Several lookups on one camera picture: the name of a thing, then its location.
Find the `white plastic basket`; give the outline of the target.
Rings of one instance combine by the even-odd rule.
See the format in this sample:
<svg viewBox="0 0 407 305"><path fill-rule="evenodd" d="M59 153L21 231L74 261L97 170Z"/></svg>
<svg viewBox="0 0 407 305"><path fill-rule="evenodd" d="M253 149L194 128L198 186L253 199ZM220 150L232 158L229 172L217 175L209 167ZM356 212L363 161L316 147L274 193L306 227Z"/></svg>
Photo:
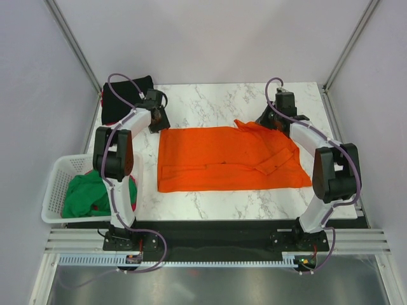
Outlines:
<svg viewBox="0 0 407 305"><path fill-rule="evenodd" d="M111 220L109 215L71 218L63 218L62 216L70 181L75 176L86 174L92 169L92 154L63 156L54 163L42 205L41 218L45 223L109 222Z"/></svg>

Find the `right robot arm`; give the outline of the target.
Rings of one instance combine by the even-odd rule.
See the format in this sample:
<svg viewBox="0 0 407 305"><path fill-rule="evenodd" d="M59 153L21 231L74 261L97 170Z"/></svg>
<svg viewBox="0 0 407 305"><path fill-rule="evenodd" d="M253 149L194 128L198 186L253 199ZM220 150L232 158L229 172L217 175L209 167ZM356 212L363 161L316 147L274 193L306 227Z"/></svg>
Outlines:
<svg viewBox="0 0 407 305"><path fill-rule="evenodd" d="M298 250L323 246L325 225L336 207L353 205L361 191L359 153L352 144L330 139L309 118L299 115L294 93L278 88L275 100L268 102L257 122L282 132L299 143L313 157L312 188L314 196L290 232L280 236L284 243Z"/></svg>

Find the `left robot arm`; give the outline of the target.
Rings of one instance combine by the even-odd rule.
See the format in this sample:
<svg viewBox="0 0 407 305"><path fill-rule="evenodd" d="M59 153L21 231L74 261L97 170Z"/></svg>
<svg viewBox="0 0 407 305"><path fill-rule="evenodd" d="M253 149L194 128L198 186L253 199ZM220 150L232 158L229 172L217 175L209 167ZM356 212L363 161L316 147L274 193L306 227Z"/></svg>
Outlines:
<svg viewBox="0 0 407 305"><path fill-rule="evenodd" d="M115 125L99 127L95 132L93 169L102 178L111 209L104 251L142 251L142 241L148 234L154 240L159 238L154 230L137 228L128 183L134 169L133 139L145 128L158 133L170 127L165 112L168 98L155 89L149 89L141 98L141 105L134 105Z"/></svg>

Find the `orange t-shirt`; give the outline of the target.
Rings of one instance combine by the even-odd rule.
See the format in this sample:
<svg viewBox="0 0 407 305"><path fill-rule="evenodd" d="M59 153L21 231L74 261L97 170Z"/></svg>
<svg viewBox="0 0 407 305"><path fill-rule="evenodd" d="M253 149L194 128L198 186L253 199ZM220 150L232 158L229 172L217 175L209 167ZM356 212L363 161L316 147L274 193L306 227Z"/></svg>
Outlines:
<svg viewBox="0 0 407 305"><path fill-rule="evenodd" d="M158 148L161 193L246 191L312 185L299 147L255 122L165 130Z"/></svg>

